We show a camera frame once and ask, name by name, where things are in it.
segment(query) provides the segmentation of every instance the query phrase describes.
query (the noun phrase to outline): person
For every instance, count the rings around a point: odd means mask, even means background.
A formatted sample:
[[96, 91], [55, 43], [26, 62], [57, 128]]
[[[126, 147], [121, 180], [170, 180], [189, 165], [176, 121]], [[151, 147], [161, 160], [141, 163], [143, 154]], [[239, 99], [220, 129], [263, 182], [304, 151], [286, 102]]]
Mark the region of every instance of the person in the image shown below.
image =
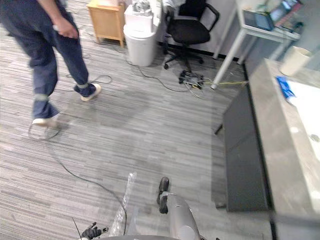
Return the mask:
[[74, 90], [83, 101], [96, 97], [102, 90], [89, 83], [89, 73], [82, 57], [79, 32], [73, 17], [59, 0], [0, 0], [0, 20], [30, 57], [33, 69], [33, 125], [58, 127], [53, 118], [59, 111], [49, 96], [58, 82], [53, 47], [62, 55], [74, 78]]

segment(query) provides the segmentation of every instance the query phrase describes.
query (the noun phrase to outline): blue object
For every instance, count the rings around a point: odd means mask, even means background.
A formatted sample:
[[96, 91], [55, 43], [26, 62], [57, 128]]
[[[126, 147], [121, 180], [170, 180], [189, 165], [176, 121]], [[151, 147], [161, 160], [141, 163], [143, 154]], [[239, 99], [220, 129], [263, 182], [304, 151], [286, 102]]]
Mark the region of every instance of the blue object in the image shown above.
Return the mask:
[[285, 76], [276, 76], [276, 80], [278, 81], [281, 91], [285, 97], [285, 100], [294, 105], [294, 99], [296, 99], [296, 95], [292, 92], [288, 82], [287, 78]]

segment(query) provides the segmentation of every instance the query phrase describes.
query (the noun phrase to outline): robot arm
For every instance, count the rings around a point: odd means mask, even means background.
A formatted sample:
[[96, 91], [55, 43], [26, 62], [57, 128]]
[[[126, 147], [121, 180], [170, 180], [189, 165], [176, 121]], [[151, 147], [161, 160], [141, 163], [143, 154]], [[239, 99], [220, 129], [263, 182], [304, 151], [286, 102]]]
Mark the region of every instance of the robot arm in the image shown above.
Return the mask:
[[97, 226], [94, 227], [96, 224], [96, 222], [90, 224], [81, 234], [81, 238], [79, 240], [92, 240], [99, 237], [101, 234], [108, 232], [109, 228], [107, 226], [102, 229], [98, 229]]

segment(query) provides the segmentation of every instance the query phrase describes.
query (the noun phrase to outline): white trash can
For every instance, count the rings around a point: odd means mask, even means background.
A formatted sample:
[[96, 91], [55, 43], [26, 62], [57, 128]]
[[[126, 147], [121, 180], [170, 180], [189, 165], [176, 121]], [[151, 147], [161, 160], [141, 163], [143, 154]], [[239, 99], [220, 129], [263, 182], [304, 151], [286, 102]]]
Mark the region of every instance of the white trash can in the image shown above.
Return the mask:
[[134, 31], [124, 25], [123, 32], [131, 63], [140, 67], [151, 65], [157, 51], [156, 31]]

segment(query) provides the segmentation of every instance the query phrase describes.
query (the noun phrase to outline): wooden cabinet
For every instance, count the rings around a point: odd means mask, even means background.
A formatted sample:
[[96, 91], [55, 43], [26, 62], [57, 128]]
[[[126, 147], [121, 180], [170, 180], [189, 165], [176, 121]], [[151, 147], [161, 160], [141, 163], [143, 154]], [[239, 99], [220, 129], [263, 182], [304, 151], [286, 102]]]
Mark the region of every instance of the wooden cabinet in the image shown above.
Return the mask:
[[96, 41], [99, 38], [120, 41], [124, 47], [125, 6], [99, 6], [98, 0], [92, 0], [88, 5]]

